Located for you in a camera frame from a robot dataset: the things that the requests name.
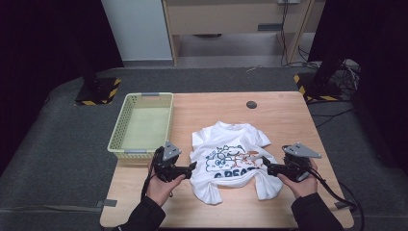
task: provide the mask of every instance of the wall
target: wall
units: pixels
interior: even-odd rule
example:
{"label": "wall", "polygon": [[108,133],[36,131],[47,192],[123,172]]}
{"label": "wall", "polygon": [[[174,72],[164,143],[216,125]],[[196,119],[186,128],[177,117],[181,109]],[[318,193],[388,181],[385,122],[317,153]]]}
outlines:
{"label": "wall", "polygon": [[123,61],[172,60],[161,0],[102,0]]}

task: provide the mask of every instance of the basket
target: basket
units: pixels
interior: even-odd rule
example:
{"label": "basket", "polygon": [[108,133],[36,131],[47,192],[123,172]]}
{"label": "basket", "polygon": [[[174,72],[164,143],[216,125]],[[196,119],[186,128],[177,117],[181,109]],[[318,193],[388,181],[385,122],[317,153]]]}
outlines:
{"label": "basket", "polygon": [[173,94],[127,94],[116,121],[108,151],[118,159],[144,164],[170,136]]}

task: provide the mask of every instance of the electrical outlet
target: electrical outlet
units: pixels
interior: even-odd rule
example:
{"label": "electrical outlet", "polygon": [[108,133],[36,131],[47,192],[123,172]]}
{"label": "electrical outlet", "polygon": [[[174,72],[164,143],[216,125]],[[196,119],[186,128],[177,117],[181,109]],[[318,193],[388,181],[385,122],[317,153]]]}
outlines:
{"label": "electrical outlet", "polygon": [[278,0],[278,4],[285,4],[286,2],[288,2],[288,4],[298,4],[300,0]]}

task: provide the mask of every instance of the human hand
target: human hand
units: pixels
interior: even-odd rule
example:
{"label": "human hand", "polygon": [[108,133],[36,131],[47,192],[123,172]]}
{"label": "human hand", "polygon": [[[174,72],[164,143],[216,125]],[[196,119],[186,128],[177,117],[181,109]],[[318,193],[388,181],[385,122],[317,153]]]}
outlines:
{"label": "human hand", "polygon": [[163,182],[159,177],[155,175],[154,167],[152,169],[153,177],[150,179],[149,186],[147,187],[146,195],[150,197],[154,202],[156,202],[160,207],[162,207],[171,192],[186,178],[186,175],[179,175],[176,179],[171,182]]}
{"label": "human hand", "polygon": [[[309,160],[312,169],[318,170],[315,161],[312,158],[309,158]],[[296,199],[318,192],[318,180],[312,174],[309,174],[309,176],[301,182],[294,182],[281,173],[278,173],[278,178],[292,190],[294,198]]]}

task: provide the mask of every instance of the black stand base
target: black stand base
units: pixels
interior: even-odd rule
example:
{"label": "black stand base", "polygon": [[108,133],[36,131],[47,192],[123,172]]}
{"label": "black stand base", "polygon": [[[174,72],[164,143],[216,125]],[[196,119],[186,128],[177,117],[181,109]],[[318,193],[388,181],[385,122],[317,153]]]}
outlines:
{"label": "black stand base", "polygon": [[326,86],[317,86],[313,79],[315,73],[298,73],[294,81],[306,100],[340,100],[342,99],[342,90],[333,81],[329,81]]}
{"label": "black stand base", "polygon": [[75,101],[76,105],[109,104],[114,100],[120,80],[116,78],[98,79],[99,92],[92,92],[87,85],[82,85]]}

